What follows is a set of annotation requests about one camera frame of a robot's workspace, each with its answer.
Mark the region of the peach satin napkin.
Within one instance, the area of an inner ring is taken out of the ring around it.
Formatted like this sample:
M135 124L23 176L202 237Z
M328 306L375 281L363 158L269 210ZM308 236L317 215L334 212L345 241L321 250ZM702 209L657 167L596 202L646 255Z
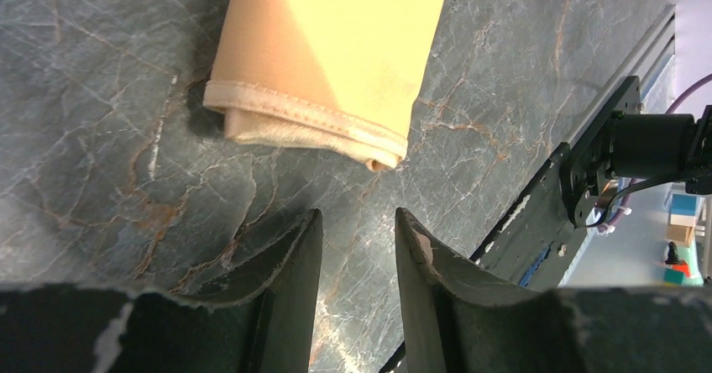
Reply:
M240 144L405 158L444 0L230 0L202 103Z

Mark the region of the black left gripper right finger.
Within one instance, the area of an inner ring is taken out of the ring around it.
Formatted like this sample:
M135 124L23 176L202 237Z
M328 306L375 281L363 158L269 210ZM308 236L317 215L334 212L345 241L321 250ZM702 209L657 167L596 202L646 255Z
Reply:
M410 372L708 372L708 287L534 292L480 268L395 212Z

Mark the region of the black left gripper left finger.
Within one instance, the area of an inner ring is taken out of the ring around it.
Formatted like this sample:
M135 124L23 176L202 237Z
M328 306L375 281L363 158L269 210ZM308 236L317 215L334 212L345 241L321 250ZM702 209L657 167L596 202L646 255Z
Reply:
M4 372L306 372L322 263L312 209L193 295L151 285L1 286Z

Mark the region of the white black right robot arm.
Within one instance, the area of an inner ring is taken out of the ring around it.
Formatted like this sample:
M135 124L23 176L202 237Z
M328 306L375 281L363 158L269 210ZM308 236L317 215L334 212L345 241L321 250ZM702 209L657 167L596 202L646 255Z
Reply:
M609 180L630 179L601 208L587 217ZM577 228L605 223L615 203L647 188L682 182L694 195L711 193L711 108L691 114L635 114L614 111L572 148L560 171L563 203Z

